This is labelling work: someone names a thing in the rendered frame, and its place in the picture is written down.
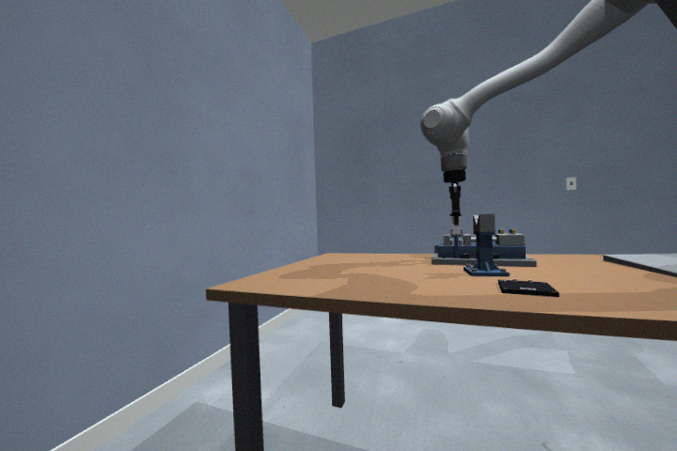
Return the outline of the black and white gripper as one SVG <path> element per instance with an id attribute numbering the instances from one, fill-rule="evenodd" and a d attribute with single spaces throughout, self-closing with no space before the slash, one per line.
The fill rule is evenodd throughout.
<path id="1" fill-rule="evenodd" d="M 461 197 L 461 186 L 458 185 L 458 182 L 465 181 L 465 171 L 464 170 L 449 170 L 444 172 L 444 182 L 450 183 L 450 199 L 452 199 L 452 234 L 461 234 L 461 220 L 460 216 L 460 197 Z M 453 185 L 453 186 L 452 186 Z M 454 189 L 454 190 L 453 190 Z"/>

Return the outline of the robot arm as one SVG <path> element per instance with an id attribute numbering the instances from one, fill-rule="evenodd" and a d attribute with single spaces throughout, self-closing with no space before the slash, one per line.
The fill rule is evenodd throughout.
<path id="1" fill-rule="evenodd" d="M 459 99 L 430 107 L 420 126 L 427 139 L 442 151 L 441 170 L 466 169 L 468 126 L 484 103 L 553 69 L 625 23 L 648 3 L 660 6 L 677 29 L 677 0 L 591 0 L 538 54 L 488 79 Z"/>

